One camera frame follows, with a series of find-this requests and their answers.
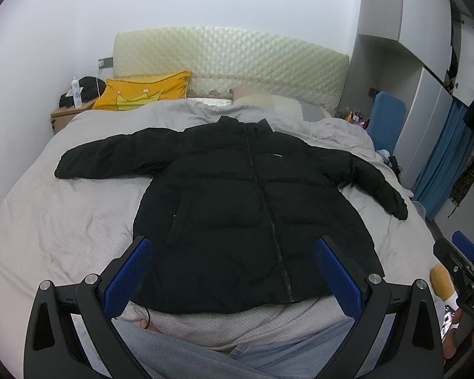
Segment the black puffer jacket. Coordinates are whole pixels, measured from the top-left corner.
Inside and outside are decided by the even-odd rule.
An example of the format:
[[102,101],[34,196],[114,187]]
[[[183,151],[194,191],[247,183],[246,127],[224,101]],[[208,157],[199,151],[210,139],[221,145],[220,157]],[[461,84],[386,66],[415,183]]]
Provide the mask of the black puffer jacket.
[[408,207],[383,174],[350,152],[310,146],[268,122],[146,128],[67,151],[60,179],[146,176],[132,231],[154,245],[135,304],[169,314],[236,313],[325,297],[315,261],[328,237],[382,274],[372,237],[341,193],[371,196],[390,216]]

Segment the black clothes on nightstand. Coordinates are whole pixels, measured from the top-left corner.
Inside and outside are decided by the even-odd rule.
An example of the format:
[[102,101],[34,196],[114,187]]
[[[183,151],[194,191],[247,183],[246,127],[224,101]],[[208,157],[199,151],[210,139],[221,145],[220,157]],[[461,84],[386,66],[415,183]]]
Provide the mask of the black clothes on nightstand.
[[[106,89],[106,83],[96,77],[84,76],[78,81],[80,88],[80,97],[83,104],[99,98]],[[60,96],[59,107],[70,108],[74,105],[72,89]]]

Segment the grey trousers leg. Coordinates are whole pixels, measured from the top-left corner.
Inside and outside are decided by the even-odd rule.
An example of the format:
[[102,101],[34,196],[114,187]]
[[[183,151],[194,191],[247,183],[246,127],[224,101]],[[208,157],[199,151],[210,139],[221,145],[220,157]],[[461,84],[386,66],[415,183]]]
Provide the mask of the grey trousers leg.
[[130,322],[114,327],[153,378],[314,378],[349,333],[347,319],[299,340],[239,345],[223,354]]

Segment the blue curtain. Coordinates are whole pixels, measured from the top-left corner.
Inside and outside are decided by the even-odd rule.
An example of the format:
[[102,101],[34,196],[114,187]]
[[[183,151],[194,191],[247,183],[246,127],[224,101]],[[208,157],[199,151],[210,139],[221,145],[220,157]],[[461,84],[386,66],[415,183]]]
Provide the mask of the blue curtain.
[[450,196],[474,147],[474,133],[464,122],[468,107],[454,99],[443,130],[413,187],[414,200],[432,221]]

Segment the grey bed duvet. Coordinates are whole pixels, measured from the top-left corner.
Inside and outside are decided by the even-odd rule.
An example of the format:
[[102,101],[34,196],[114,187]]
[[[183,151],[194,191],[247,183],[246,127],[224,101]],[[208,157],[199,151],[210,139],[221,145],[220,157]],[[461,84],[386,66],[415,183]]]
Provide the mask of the grey bed duvet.
[[[79,283],[100,273],[131,244],[131,225],[148,178],[60,181],[54,169],[68,149],[115,134],[159,127],[182,131],[222,116],[242,122],[266,119],[275,131],[309,145],[352,152],[379,169],[408,204],[408,220],[389,216],[356,187],[343,195],[359,212],[374,241],[385,280],[409,285],[429,273],[437,260],[424,220],[393,172],[374,152],[363,129],[341,119],[305,122],[262,107],[205,105],[193,100],[163,101],[135,111],[85,111],[48,142],[44,151],[0,206],[0,360],[23,378],[24,342],[35,293],[41,281]],[[149,311],[166,333],[217,351],[300,339],[346,319],[334,298],[271,305],[228,315],[167,316]]]

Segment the blue padded chair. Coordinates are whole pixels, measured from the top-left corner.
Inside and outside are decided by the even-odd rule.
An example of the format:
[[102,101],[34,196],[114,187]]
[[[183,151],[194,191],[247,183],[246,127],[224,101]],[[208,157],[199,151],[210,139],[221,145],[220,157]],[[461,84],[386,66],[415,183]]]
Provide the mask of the blue padded chair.
[[379,92],[372,106],[367,134],[376,151],[394,152],[406,117],[406,105],[387,92]]

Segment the small bottles on shelf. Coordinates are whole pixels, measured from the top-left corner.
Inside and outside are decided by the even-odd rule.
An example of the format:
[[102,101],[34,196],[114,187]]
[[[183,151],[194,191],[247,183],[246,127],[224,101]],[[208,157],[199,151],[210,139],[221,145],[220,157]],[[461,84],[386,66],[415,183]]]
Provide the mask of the small bottles on shelf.
[[369,124],[369,119],[366,118],[360,111],[351,111],[349,108],[345,108],[343,111],[338,111],[336,113],[336,118],[343,119],[344,121],[359,126],[363,129],[367,129]]

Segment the grey white pillow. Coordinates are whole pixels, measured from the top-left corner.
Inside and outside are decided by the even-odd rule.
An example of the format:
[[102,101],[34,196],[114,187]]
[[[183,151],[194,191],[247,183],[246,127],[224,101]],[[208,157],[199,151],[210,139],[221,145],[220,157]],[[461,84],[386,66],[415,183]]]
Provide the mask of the grey white pillow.
[[231,89],[234,105],[263,107],[307,122],[318,122],[332,115],[322,106],[274,93],[238,86]]

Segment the grey white wardrobe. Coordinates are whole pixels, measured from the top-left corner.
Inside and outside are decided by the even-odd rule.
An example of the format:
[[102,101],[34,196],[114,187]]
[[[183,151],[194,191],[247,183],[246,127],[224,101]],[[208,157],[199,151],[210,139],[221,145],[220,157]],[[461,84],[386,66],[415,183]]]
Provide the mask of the grey white wardrobe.
[[372,112],[371,91],[406,106],[394,155],[411,188],[454,99],[474,99],[474,18],[462,0],[361,0],[339,111]]

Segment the wooden nightstand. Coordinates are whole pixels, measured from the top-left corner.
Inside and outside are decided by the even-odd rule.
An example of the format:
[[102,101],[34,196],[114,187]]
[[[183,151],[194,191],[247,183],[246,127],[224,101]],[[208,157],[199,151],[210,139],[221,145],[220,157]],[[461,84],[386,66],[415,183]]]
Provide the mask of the wooden nightstand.
[[59,108],[57,111],[54,111],[50,117],[51,127],[53,129],[54,134],[59,133],[73,118],[75,118],[82,112],[90,111],[93,108],[95,102],[96,99],[88,103],[83,103],[80,108],[72,106],[69,108]]

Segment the cream quilted headboard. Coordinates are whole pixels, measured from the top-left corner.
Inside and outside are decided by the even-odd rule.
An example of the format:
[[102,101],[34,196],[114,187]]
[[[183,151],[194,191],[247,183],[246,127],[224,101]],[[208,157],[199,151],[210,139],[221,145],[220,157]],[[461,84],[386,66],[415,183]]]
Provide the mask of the cream quilted headboard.
[[188,94],[228,99],[246,86],[307,101],[335,113],[349,57],[321,45],[231,27],[159,27],[118,33],[115,78],[191,71]]

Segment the white plastic bottle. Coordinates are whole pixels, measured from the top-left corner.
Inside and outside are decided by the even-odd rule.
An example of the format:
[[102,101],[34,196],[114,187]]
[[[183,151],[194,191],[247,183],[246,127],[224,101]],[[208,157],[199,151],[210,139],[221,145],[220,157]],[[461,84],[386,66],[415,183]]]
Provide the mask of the white plastic bottle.
[[79,109],[82,107],[82,99],[81,99],[81,90],[79,81],[76,77],[72,78],[71,81],[71,90],[72,90],[72,100],[75,109]]

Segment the yellow crown pillow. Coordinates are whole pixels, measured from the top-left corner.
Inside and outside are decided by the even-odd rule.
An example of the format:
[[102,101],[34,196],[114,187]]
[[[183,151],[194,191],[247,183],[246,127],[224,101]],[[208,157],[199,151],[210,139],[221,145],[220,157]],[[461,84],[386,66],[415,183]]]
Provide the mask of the yellow crown pillow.
[[130,111],[161,100],[185,99],[190,70],[170,75],[137,77],[128,80],[106,80],[106,88],[96,99],[93,109],[98,111]]

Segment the wall power socket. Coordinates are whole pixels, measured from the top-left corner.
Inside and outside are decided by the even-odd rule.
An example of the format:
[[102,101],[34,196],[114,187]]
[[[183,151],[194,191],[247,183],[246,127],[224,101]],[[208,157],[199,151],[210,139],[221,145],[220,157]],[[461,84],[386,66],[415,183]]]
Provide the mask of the wall power socket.
[[113,67],[113,58],[105,57],[98,60],[99,69],[111,69]]

